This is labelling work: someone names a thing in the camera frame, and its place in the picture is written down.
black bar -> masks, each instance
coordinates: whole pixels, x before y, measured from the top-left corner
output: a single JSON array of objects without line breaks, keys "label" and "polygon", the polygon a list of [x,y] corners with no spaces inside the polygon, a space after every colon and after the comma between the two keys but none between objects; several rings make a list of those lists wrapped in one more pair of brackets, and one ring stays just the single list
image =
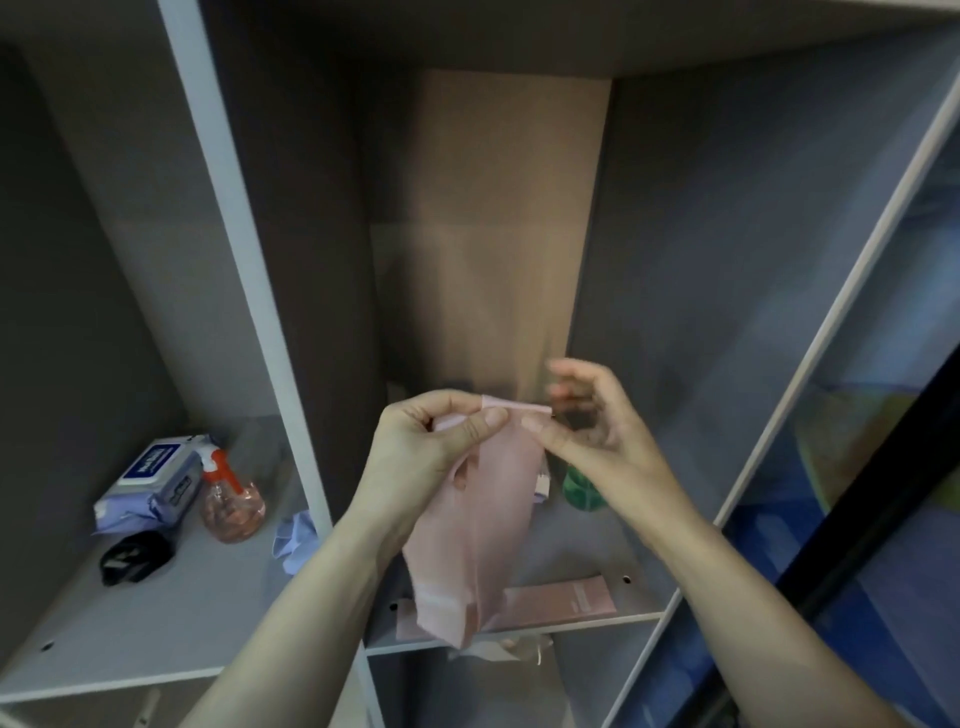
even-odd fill
[{"label": "black bar", "polygon": [[[777,589],[812,621],[960,464],[960,346],[837,500]],[[707,726],[732,708],[713,667],[670,721]]]}]

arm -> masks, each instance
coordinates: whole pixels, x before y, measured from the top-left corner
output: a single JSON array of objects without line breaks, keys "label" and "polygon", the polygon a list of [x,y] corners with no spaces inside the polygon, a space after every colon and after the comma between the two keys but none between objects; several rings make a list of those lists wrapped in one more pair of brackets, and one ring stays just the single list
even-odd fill
[{"label": "arm", "polygon": [[[387,407],[353,502],[181,728],[316,728],[336,708],[383,571],[450,468],[508,419],[430,392]],[[469,414],[432,433],[431,420]]]},{"label": "arm", "polygon": [[780,592],[694,508],[613,374],[574,359],[550,363],[554,408],[595,412],[573,432],[523,425],[590,480],[670,569],[733,698],[757,728],[907,723],[820,640]]}]

pink liquid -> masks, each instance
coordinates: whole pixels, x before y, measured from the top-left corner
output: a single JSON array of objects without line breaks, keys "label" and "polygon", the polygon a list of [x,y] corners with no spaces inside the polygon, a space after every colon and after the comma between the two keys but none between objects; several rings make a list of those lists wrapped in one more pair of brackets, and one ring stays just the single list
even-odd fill
[{"label": "pink liquid", "polygon": [[206,483],[201,516],[218,541],[236,544],[246,541],[263,525],[267,504],[252,483],[242,494],[235,493],[225,480]]}]

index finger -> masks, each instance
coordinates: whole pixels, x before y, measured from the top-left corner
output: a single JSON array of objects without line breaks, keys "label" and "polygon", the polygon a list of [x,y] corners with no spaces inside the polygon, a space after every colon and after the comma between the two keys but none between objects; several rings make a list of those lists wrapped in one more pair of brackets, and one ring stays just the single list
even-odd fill
[{"label": "index finger", "polygon": [[594,364],[583,359],[550,359],[547,368],[557,376],[572,376],[574,379],[587,382],[593,386],[593,391],[600,396],[608,412],[614,416],[636,415],[634,406],[623,391],[623,385],[616,375],[602,364]]},{"label": "index finger", "polygon": [[479,412],[481,402],[480,395],[472,395],[470,392],[461,392],[457,389],[438,389],[433,392],[424,392],[409,400],[399,401],[393,406],[422,425],[428,425],[434,418],[454,412],[462,415]]}]

person's left arm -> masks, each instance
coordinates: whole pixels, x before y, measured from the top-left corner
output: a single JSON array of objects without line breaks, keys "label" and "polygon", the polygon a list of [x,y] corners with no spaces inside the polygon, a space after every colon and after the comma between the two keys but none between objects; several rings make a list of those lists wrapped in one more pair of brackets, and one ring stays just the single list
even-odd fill
[{"label": "person's left arm", "polygon": [[[469,415],[443,432],[430,422]],[[347,513],[180,728],[326,726],[383,571],[450,468],[509,417],[479,395],[429,392],[383,411]]]}]

